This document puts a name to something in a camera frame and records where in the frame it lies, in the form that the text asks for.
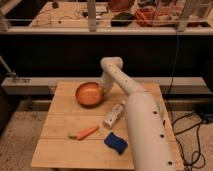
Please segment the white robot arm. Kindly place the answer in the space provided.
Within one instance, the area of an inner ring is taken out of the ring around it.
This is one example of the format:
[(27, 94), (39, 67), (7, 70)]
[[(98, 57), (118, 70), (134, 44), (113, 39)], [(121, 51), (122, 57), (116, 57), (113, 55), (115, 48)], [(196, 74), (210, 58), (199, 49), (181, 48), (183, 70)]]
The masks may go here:
[(135, 171), (176, 171), (156, 98), (121, 70), (120, 57), (104, 57), (100, 64), (104, 90), (116, 82), (128, 96), (125, 115)]

